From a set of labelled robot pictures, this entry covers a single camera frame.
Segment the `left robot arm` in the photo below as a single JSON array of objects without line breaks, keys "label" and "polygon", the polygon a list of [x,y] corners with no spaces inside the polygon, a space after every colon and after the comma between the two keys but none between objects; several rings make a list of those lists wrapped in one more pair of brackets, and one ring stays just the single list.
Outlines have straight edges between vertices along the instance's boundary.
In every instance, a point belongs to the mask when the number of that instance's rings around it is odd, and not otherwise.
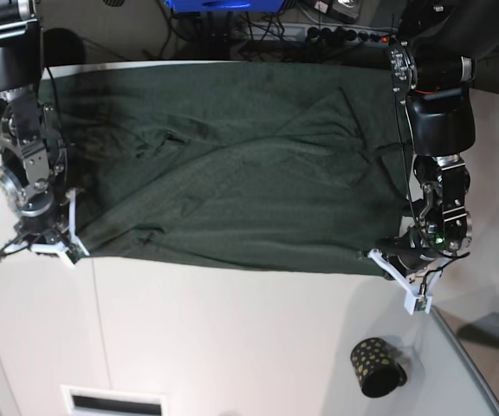
[{"label": "left robot arm", "polygon": [[470,86],[478,62],[499,46],[499,1],[411,1],[388,49],[412,225],[368,252],[405,291],[409,313],[429,312],[444,269],[468,256],[470,174],[463,153],[476,141]]}]

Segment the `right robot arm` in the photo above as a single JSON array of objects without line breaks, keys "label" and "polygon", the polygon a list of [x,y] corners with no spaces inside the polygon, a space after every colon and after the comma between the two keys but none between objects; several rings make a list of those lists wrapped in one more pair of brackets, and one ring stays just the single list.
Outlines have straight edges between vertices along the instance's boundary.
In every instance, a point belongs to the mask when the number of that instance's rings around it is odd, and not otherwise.
[{"label": "right robot arm", "polygon": [[17,218],[0,260],[28,250],[74,266],[89,252],[76,234],[58,106],[39,100],[42,64],[36,2],[0,1],[0,189]]}]

